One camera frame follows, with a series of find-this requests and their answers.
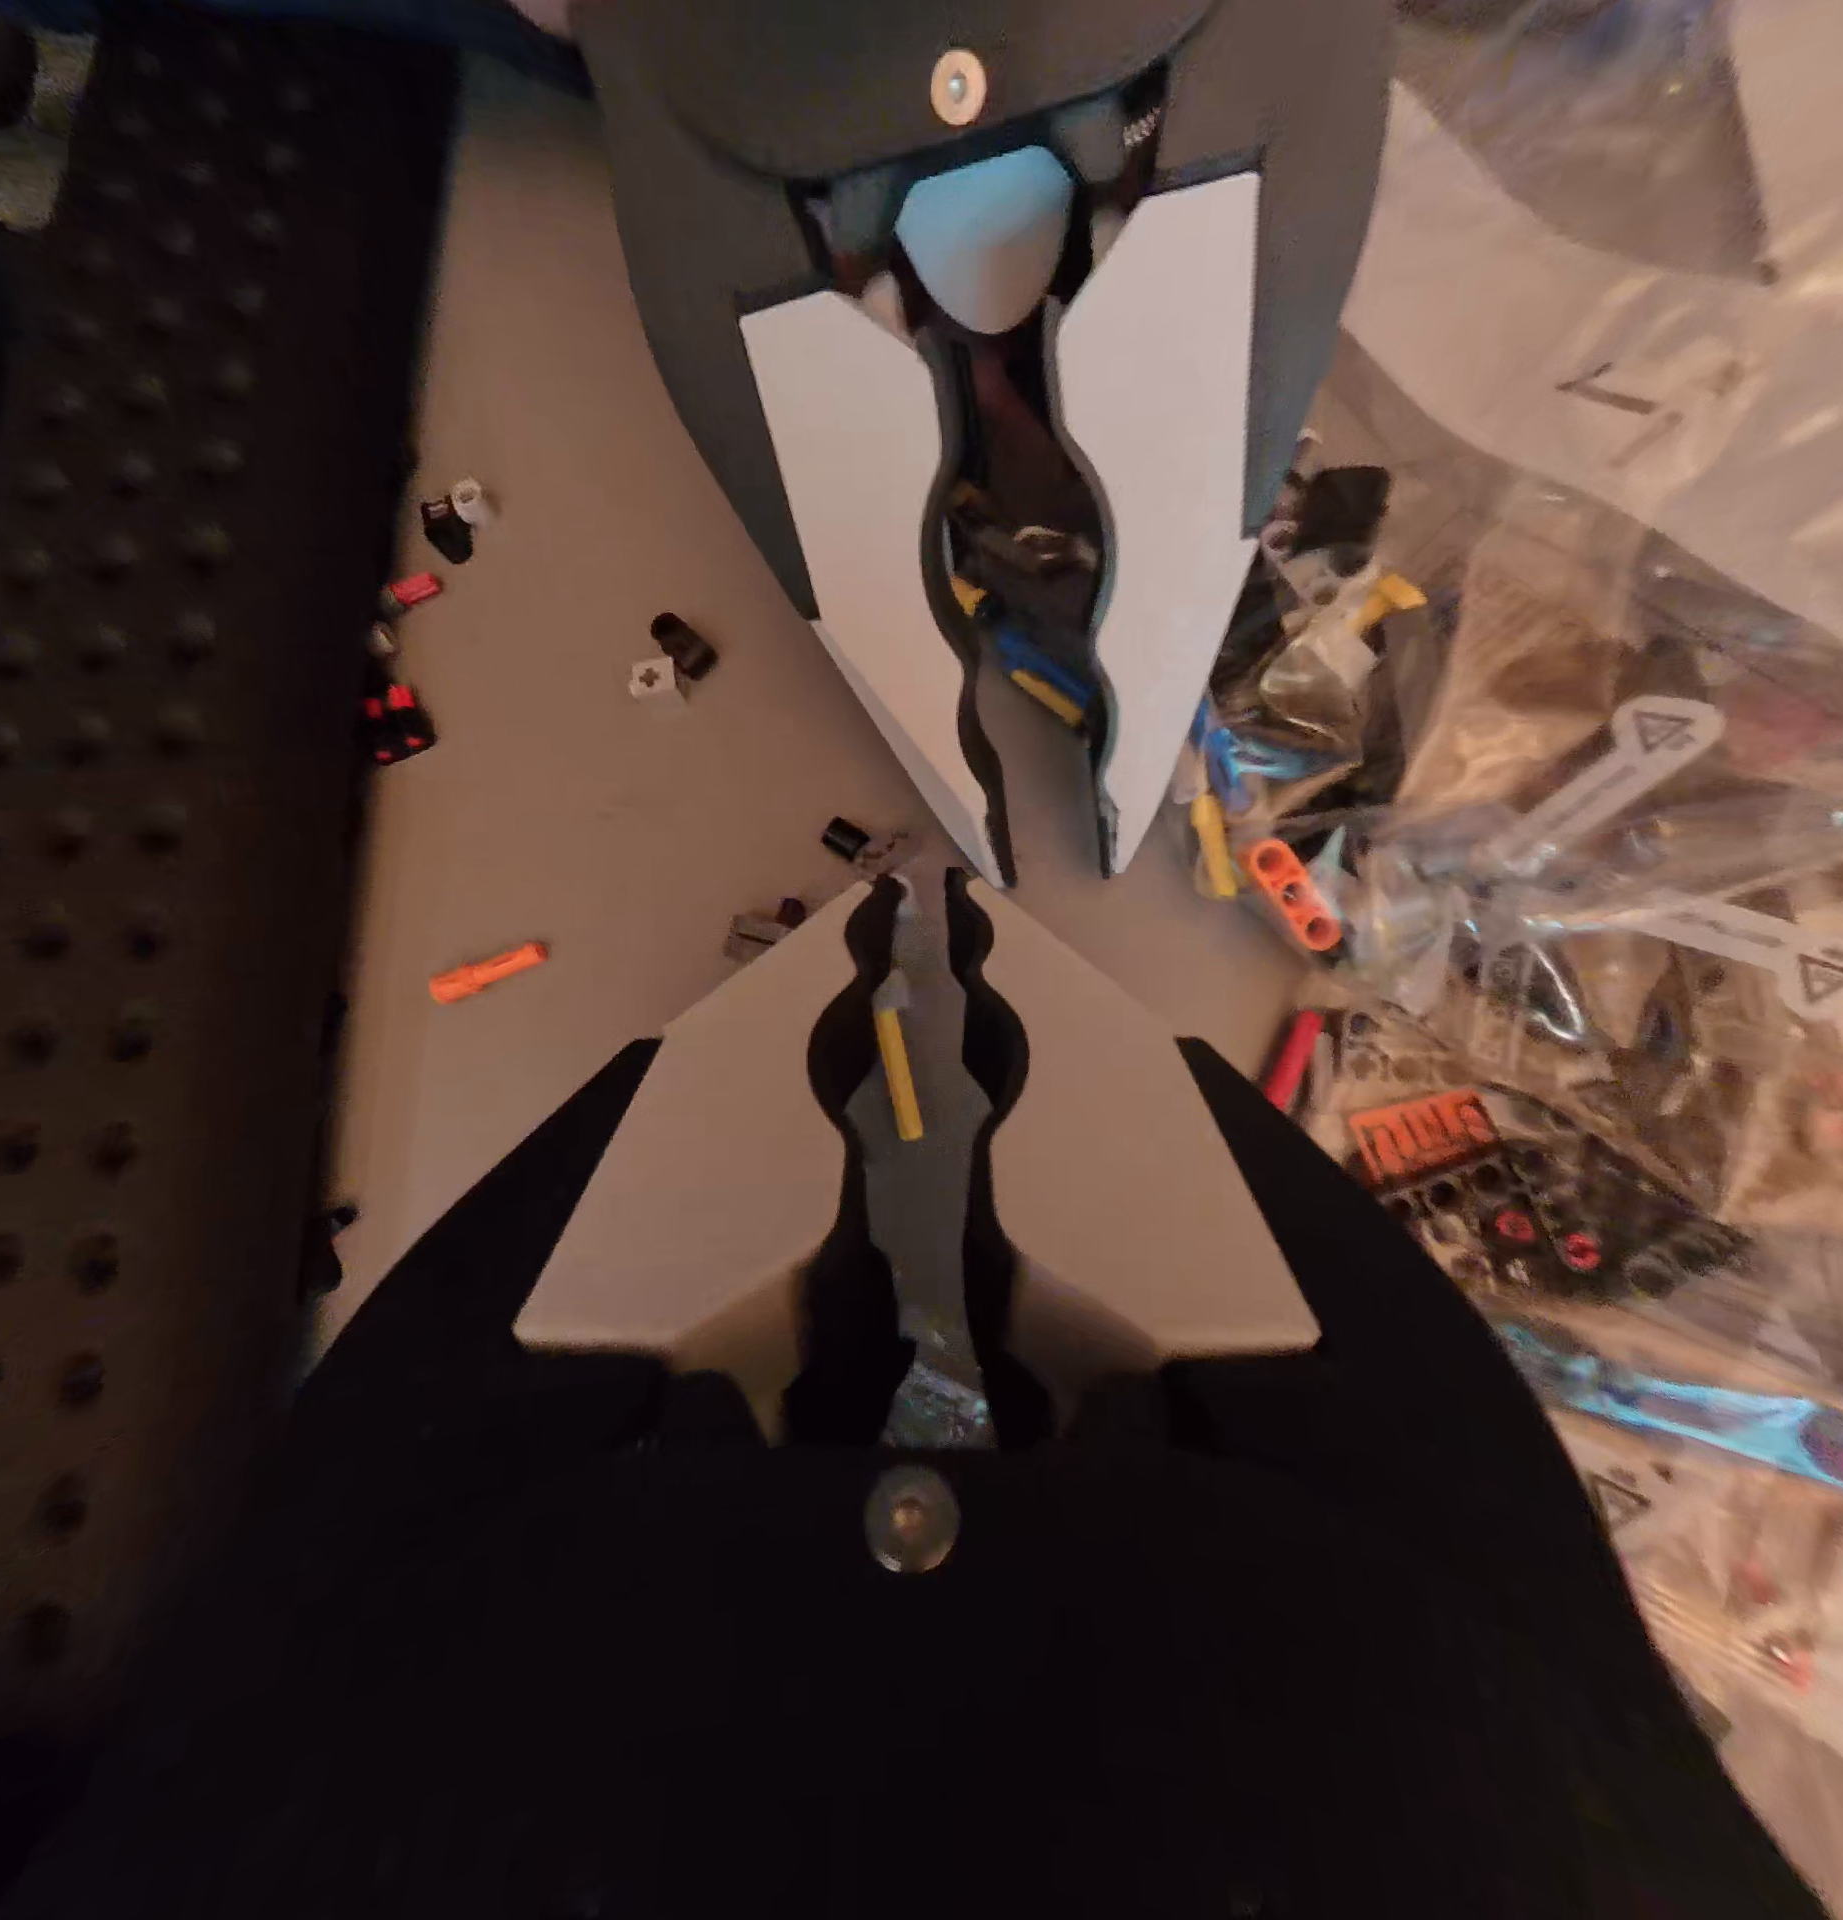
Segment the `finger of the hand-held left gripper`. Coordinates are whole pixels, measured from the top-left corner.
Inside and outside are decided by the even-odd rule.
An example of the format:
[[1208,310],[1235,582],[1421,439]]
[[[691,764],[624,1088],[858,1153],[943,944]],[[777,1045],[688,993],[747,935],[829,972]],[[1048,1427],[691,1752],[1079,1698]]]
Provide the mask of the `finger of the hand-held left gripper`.
[[1055,324],[1055,407],[1105,537],[1092,665],[1102,867],[1171,793],[1255,537],[1248,532],[1258,173],[1137,202]]
[[1016,880],[943,545],[934,368],[841,292],[749,313],[742,340],[812,588],[811,623],[973,867]]

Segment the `black perforated pad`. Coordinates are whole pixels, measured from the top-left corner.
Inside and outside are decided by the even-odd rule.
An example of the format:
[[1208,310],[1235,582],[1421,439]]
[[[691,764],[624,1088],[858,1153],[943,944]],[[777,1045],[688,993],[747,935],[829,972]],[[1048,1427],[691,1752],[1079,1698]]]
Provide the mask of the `black perforated pad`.
[[300,1337],[458,55],[116,12],[0,407],[0,1738],[128,1684]]

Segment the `orange lego beam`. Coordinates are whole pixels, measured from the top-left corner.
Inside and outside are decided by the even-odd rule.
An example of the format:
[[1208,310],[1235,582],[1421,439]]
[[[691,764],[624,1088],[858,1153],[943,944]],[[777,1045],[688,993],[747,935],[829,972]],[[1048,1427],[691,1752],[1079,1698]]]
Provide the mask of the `orange lego beam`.
[[1288,843],[1250,841],[1239,852],[1239,866],[1251,883],[1251,898],[1292,949],[1317,957],[1341,948],[1344,927],[1337,913]]

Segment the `pile of clear lego bags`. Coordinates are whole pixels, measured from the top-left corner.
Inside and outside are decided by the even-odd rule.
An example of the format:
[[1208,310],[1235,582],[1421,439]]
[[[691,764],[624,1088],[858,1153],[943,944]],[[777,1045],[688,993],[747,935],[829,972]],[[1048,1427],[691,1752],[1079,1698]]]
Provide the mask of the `pile of clear lego bags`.
[[1843,4],[1399,4],[1311,413],[1427,591],[1299,1117],[1526,1388],[1670,1701],[1568,1916],[1843,1916]]

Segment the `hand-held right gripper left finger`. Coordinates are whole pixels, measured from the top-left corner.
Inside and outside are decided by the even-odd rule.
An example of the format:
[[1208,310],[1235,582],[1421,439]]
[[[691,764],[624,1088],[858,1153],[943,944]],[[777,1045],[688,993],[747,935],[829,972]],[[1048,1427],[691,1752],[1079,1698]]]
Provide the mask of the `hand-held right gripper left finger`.
[[853,884],[666,1024],[520,1346],[725,1376],[771,1436],[880,1433],[904,1330],[849,1111],[902,904],[893,878]]

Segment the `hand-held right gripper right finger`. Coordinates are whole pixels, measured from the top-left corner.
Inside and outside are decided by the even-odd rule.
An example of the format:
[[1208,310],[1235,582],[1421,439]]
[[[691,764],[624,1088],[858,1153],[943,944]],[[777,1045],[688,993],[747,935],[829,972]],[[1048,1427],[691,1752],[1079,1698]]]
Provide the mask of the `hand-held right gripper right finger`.
[[961,1261],[996,1443],[1049,1441],[1109,1381],[1313,1351],[1183,1043],[982,877],[949,867],[943,904],[987,1101]]

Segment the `orange lego pin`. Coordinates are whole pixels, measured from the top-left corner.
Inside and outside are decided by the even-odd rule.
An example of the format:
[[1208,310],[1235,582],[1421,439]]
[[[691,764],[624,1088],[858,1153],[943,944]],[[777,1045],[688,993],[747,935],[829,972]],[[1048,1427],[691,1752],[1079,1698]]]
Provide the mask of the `orange lego pin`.
[[463,962],[454,969],[428,974],[428,998],[436,1006],[458,1006],[506,981],[545,966],[551,957],[547,943],[530,941],[498,953]]

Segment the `small grey lego assembly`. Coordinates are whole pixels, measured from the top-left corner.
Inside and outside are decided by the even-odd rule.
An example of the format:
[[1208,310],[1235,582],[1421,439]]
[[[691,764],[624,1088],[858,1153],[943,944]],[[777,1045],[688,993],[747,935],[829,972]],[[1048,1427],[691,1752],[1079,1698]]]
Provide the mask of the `small grey lego assembly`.
[[893,1136],[913,1145],[925,1136],[925,1119],[919,1106],[917,1084],[909,1057],[904,1012],[909,1010],[909,978],[899,966],[890,969],[869,998],[874,1043],[886,1079],[887,1108]]

